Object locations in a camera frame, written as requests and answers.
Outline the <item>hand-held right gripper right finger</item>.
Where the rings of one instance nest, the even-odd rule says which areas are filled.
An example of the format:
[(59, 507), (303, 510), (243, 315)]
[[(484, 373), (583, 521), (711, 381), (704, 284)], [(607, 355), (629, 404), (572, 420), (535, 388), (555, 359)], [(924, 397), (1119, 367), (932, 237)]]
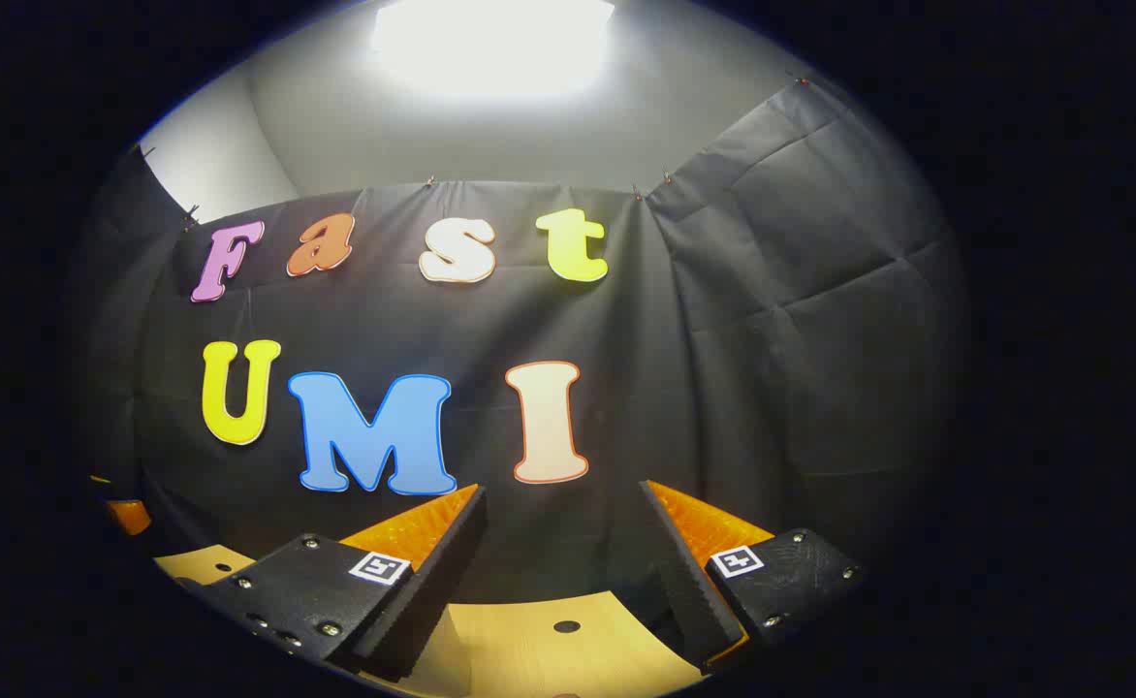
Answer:
[(864, 579), (860, 560), (811, 529), (771, 533), (652, 480), (638, 491), (678, 654), (704, 675), (788, 642)]

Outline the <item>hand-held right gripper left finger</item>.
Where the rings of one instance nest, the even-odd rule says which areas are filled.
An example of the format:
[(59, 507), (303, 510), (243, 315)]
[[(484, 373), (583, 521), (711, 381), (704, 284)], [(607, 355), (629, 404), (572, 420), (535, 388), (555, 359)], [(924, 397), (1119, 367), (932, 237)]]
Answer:
[(187, 593), (249, 639), (336, 673), (410, 675), (487, 531), (488, 487), (445, 495), (174, 495), (175, 552), (250, 557)]

